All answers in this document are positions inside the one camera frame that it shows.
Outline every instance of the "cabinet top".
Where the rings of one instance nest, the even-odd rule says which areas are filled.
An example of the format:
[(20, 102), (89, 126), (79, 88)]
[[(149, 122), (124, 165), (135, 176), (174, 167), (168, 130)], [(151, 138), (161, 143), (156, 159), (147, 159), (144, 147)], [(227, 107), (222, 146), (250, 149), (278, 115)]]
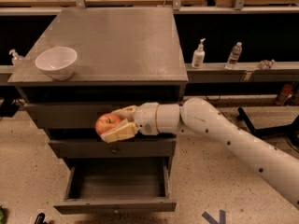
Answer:
[[(36, 68), (47, 49), (77, 54), (75, 74), (55, 81)], [(57, 15), (9, 82), (187, 82), (173, 11), (167, 7), (66, 8)]]

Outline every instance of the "floor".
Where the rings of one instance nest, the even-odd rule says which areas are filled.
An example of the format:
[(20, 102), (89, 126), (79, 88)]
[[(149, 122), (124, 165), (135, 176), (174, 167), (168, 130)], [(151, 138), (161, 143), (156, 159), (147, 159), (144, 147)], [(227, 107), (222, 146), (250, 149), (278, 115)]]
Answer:
[[(218, 109), (247, 129), (236, 118), (236, 106)], [(251, 105), (245, 110), (258, 128), (289, 124), (299, 113), (298, 106)], [(299, 158), (284, 137), (267, 142)], [(69, 171), (48, 146), (48, 137), (22, 110), (13, 118), (0, 119), (0, 174), (0, 205), (7, 212), (7, 224), (35, 223), (39, 213), (45, 213), (51, 224), (296, 224), (299, 220), (298, 210), (225, 146), (200, 135), (178, 137), (170, 175), (171, 198), (178, 203), (171, 213), (61, 215), (53, 204), (64, 197)]]

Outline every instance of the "spray bottle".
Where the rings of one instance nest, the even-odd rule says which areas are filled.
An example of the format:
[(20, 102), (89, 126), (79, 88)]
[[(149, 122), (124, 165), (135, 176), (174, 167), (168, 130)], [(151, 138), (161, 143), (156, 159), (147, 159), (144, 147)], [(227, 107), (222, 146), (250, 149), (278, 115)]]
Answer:
[(15, 49), (11, 49), (9, 51), (9, 55), (12, 55), (11, 62), (12, 62), (12, 64), (14, 64), (16, 66), (21, 65), (22, 60), (25, 59), (23, 56), (19, 55)]
[(205, 59), (205, 51), (204, 51), (204, 41), (206, 39), (203, 38), (200, 40), (200, 44), (198, 45), (198, 49), (194, 51), (193, 58), (192, 58), (192, 68), (194, 69), (200, 69), (202, 68), (204, 64)]

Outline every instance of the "red apple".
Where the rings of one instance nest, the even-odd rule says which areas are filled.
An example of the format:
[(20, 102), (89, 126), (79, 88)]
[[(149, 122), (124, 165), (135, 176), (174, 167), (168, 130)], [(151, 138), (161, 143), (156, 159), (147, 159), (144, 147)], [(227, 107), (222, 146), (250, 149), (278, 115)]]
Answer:
[(114, 128), (121, 122), (121, 118), (112, 113), (106, 113), (100, 116), (95, 122), (95, 130), (98, 135)]

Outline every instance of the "white bowl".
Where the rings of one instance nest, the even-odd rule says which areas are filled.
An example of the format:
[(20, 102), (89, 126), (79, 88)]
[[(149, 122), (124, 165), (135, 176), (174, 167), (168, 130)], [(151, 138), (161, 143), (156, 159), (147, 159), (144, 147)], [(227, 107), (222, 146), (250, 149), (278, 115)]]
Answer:
[(39, 54), (36, 58), (36, 67), (48, 77), (64, 80), (73, 75), (76, 59), (77, 53), (74, 49), (58, 47)]

